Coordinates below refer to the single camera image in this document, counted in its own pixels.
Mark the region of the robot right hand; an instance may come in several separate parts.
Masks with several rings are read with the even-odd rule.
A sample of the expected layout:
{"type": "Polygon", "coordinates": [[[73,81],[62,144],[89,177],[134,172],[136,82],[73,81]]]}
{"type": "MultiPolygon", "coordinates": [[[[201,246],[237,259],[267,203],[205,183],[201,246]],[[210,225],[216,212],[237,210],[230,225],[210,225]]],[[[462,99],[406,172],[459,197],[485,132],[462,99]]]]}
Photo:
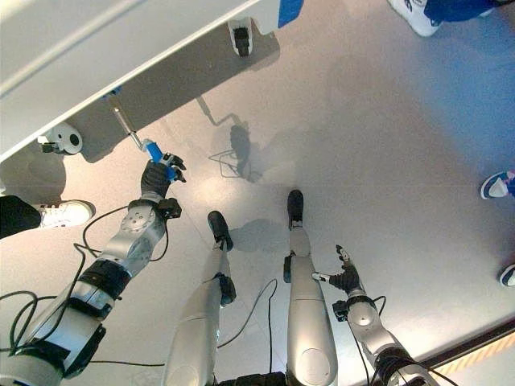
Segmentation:
{"type": "Polygon", "coordinates": [[[336,254],[338,259],[342,262],[342,272],[338,274],[326,274],[321,272],[314,272],[311,276],[316,281],[321,281],[332,285],[338,290],[343,290],[349,295],[354,290],[363,291],[359,273],[352,262],[350,255],[339,244],[336,245],[336,254]]]}

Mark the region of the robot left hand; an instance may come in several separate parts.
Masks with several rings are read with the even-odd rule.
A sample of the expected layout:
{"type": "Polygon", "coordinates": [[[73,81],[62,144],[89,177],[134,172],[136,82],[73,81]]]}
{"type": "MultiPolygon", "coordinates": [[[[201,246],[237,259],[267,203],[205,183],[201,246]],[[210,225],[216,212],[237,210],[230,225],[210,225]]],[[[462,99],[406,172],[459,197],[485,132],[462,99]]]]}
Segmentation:
{"type": "Polygon", "coordinates": [[[173,182],[186,182],[183,172],[187,169],[183,159],[177,155],[166,153],[170,164],[148,161],[141,178],[142,196],[155,196],[165,199],[173,182]]]}

